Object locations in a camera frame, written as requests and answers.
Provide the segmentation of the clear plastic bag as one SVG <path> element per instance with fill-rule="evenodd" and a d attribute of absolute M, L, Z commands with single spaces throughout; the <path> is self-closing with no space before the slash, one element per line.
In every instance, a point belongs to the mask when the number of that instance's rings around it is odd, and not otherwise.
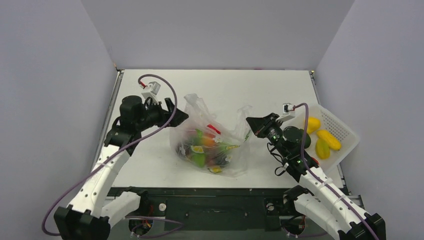
<path fill-rule="evenodd" d="M 246 118 L 252 106 L 237 110 L 234 129 L 216 120 L 204 100 L 195 93 L 184 97 L 188 119 L 169 132 L 170 147 L 176 155 L 198 171 L 225 177 L 238 177 L 248 169 L 252 130 Z"/>

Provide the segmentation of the red fake apple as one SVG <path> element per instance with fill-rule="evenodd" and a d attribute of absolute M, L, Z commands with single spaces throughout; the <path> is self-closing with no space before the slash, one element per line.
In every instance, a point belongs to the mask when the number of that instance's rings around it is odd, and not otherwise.
<path fill-rule="evenodd" d="M 320 165 L 320 163 L 319 163 L 319 161 L 318 160 L 316 160 L 314 157 L 311 157 L 311 159 L 319 166 Z"/>

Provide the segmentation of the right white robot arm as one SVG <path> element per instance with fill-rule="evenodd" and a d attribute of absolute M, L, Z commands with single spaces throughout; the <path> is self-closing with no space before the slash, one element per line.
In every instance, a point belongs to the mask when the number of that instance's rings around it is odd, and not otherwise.
<path fill-rule="evenodd" d="M 385 240 L 386 223 L 370 214 L 337 188 L 318 162 L 305 151 L 308 134 L 295 126 L 281 128 L 279 115 L 247 117 L 253 134 L 267 139 L 271 151 L 297 185 L 286 191 L 282 207 L 289 214 L 308 217 L 335 240 Z"/>

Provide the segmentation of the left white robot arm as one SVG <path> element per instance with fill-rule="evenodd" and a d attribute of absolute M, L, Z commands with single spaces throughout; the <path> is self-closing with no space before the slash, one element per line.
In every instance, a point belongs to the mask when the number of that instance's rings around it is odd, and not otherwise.
<path fill-rule="evenodd" d="M 103 205 L 112 183 L 140 142 L 142 132 L 157 126 L 159 130 L 177 127 L 189 118 L 170 98 L 167 109 L 151 97 L 130 95 L 122 100 L 120 115 L 114 120 L 100 151 L 100 159 L 88 179 L 67 207 L 58 207 L 54 221 L 63 240 L 106 240 L 112 227 L 126 214 L 143 215 L 149 201 L 134 192 L 121 194 Z"/>

